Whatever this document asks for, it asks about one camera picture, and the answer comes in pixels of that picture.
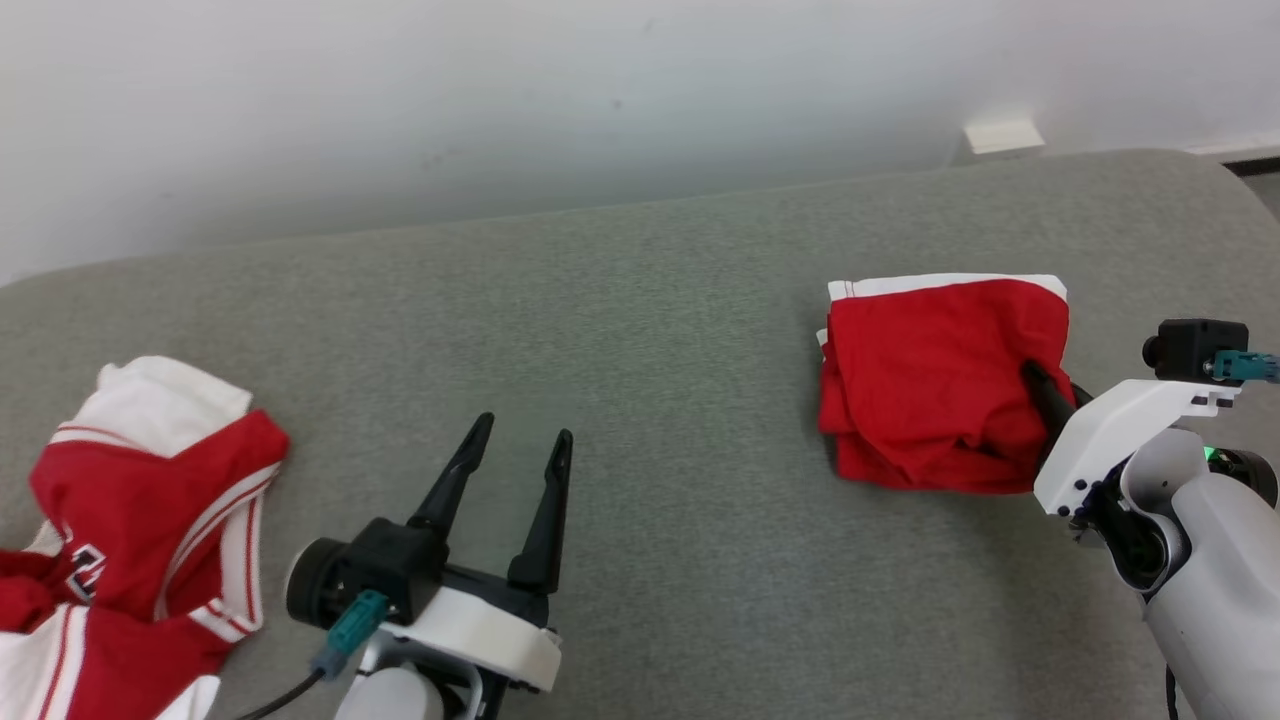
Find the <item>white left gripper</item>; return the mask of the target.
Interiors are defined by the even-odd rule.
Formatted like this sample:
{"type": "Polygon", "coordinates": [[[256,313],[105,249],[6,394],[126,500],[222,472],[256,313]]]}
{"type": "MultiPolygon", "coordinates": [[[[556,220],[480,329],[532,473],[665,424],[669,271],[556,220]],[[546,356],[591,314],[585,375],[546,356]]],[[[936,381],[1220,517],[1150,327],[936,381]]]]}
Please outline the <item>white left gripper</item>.
{"type": "MultiPolygon", "coordinates": [[[[407,527],[451,533],[470,477],[479,469],[495,415],[480,414],[413,511],[407,527]]],[[[493,673],[531,692],[554,688],[562,639],[550,628],[550,597],[559,589],[573,456],[573,434],[561,430],[544,471],[545,487],[524,547],[507,577],[447,564],[442,588],[398,632],[399,665],[452,679],[463,667],[493,673]]]]}

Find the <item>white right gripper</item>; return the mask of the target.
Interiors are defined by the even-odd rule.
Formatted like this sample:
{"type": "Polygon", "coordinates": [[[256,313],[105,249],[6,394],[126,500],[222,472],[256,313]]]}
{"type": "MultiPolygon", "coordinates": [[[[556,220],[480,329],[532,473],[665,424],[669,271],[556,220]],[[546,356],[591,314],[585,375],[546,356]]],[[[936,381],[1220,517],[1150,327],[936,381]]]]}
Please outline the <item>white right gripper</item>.
{"type": "Polygon", "coordinates": [[[1047,514],[1083,511],[1093,491],[1107,486],[1117,491],[1121,510],[1143,516],[1160,512],[1178,491],[1210,474],[1204,442],[1178,423],[1216,418],[1242,392],[1239,387],[1129,379],[1093,398],[1073,382],[1062,389],[1034,360],[1024,361],[1020,373],[1044,428],[1044,447],[1052,447],[1033,487],[1047,514]],[[1076,411],[1076,406],[1083,407],[1076,411]]]}

